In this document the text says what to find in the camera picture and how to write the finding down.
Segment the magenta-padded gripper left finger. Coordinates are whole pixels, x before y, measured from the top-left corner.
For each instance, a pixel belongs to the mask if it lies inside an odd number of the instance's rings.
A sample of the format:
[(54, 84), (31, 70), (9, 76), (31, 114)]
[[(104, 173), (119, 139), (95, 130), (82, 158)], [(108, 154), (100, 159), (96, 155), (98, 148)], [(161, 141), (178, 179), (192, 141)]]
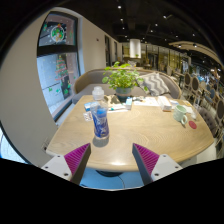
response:
[(56, 155), (42, 169), (79, 185), (91, 154), (91, 144), (82, 145), (66, 155)]

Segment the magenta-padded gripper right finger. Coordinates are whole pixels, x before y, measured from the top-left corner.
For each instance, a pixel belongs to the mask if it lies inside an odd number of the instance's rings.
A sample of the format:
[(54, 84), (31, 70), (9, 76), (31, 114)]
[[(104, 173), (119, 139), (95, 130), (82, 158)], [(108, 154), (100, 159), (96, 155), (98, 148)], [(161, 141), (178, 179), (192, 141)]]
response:
[(132, 154), (134, 155), (142, 181), (145, 185), (182, 169), (167, 154), (158, 155), (136, 143), (133, 144)]

